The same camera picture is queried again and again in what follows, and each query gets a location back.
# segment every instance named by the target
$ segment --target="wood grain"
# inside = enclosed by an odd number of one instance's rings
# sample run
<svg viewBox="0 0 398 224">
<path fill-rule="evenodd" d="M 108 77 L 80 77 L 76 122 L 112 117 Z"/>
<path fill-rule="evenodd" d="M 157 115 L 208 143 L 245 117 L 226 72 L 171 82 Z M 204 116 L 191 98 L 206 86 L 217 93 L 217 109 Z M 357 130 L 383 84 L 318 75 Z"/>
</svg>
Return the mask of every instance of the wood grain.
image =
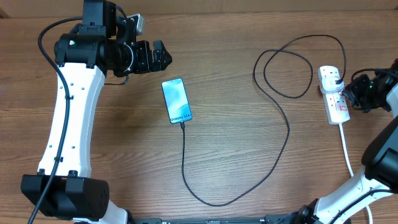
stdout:
<svg viewBox="0 0 398 224">
<path fill-rule="evenodd" d="M 297 12 L 393 10 L 398 0 L 112 0 L 126 14 L 209 14 L 226 12 Z M 73 17 L 83 0 L 0 0 L 11 18 Z"/>
<path fill-rule="evenodd" d="M 308 93 L 291 100 L 266 86 L 283 107 L 290 138 L 274 173 L 256 190 L 227 207 L 196 201 L 180 173 L 182 132 L 168 121 L 160 84 L 182 77 L 194 119 L 186 123 L 186 177 L 211 203 L 243 193 L 272 167 L 286 135 L 276 106 L 254 85 L 252 67 L 266 49 L 295 37 L 330 34 L 345 45 L 345 81 L 360 68 L 389 67 L 398 53 L 398 12 L 270 12 L 147 16 L 144 38 L 162 39 L 173 57 L 164 72 L 132 75 L 126 86 L 103 88 L 91 141 L 93 178 L 107 180 L 111 200 L 137 218 L 262 217 L 299 209 L 330 194 L 349 177 L 337 126 L 327 123 L 317 74 Z M 47 143 L 55 105 L 56 76 L 37 48 L 40 31 L 58 19 L 0 20 L 0 223 L 25 223 L 33 206 L 21 194 L 22 174 L 34 174 Z M 44 45 L 74 24 L 49 31 Z M 343 66 L 339 45 L 326 38 L 303 39 L 289 50 L 314 69 Z M 310 79 L 308 65 L 279 55 L 267 69 L 282 93 L 298 95 Z M 109 74 L 107 82 L 119 82 Z M 354 170 L 392 115 L 351 111 L 345 124 Z M 371 205 L 375 223 L 396 223 L 398 198 Z M 366 212 L 353 217 L 367 223 Z M 36 223 L 51 223 L 38 216 Z"/>
</svg>

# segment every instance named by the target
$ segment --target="wall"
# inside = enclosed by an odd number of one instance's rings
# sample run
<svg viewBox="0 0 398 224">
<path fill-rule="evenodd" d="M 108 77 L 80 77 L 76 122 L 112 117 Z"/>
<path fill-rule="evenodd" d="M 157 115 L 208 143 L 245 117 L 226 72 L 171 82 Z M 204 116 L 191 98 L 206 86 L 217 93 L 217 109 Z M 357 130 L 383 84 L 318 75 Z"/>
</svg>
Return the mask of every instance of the wall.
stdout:
<svg viewBox="0 0 398 224">
<path fill-rule="evenodd" d="M 113 0 L 126 14 L 395 9 L 398 0 Z M 80 16 L 83 0 L 0 0 L 3 17 Z"/>
</svg>

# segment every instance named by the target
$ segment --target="power adapter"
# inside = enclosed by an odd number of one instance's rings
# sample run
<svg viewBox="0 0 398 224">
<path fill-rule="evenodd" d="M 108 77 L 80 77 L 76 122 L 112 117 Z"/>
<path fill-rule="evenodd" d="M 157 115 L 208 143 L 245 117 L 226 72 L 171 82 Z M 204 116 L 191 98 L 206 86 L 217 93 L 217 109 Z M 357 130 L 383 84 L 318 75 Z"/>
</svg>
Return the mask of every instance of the power adapter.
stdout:
<svg viewBox="0 0 398 224">
<path fill-rule="evenodd" d="M 322 66 L 318 69 L 318 77 L 329 124 L 340 124 L 348 121 L 347 102 L 341 93 L 344 82 L 336 84 L 336 81 L 340 79 L 338 69 L 328 65 Z"/>
</svg>

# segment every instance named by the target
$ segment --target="blue phone screen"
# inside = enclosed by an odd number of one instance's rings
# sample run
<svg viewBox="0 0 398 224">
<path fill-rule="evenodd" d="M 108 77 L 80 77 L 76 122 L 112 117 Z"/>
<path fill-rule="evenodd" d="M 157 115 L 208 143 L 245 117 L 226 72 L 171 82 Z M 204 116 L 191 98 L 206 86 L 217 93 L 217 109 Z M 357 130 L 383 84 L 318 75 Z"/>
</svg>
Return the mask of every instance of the blue phone screen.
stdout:
<svg viewBox="0 0 398 224">
<path fill-rule="evenodd" d="M 162 83 L 167 111 L 172 124 L 189 121 L 192 119 L 187 94 L 181 78 Z"/>
</svg>

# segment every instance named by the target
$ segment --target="white power adapter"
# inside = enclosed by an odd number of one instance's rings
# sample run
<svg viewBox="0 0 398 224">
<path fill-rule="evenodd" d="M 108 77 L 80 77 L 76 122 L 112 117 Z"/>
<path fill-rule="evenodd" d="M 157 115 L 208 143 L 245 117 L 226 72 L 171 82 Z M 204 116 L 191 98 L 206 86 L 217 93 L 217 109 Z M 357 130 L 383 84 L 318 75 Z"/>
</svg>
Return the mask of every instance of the white power adapter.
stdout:
<svg viewBox="0 0 398 224">
<path fill-rule="evenodd" d="M 344 82 L 336 84 L 340 79 L 338 69 L 333 66 L 325 65 L 318 69 L 319 87 L 324 94 L 335 93 L 344 88 Z"/>
<path fill-rule="evenodd" d="M 318 70 L 318 77 L 329 124 L 340 124 L 348 121 L 347 102 L 341 94 L 344 82 L 336 84 L 336 81 L 340 79 L 338 69 L 333 66 L 322 66 Z"/>
</svg>

